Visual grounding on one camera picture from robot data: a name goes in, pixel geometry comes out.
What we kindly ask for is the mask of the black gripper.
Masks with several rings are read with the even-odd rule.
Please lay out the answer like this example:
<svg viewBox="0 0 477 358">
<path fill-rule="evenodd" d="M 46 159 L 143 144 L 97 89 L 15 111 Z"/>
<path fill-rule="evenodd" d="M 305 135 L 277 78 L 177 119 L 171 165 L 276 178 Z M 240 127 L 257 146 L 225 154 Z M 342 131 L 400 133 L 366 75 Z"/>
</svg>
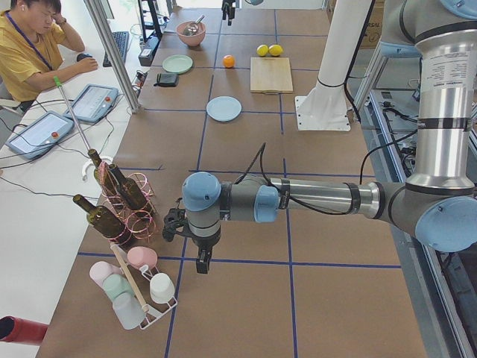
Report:
<svg viewBox="0 0 477 358">
<path fill-rule="evenodd" d="M 232 25 L 236 12 L 236 0 L 223 0 L 221 4 L 222 20 Z"/>
<path fill-rule="evenodd" d="M 198 247 L 198 256 L 196 258 L 196 272 L 198 274 L 208 274 L 212 248 L 219 240 L 219 234 L 213 234 L 207 237 L 194 236 L 192 238 L 193 243 Z"/>
</svg>

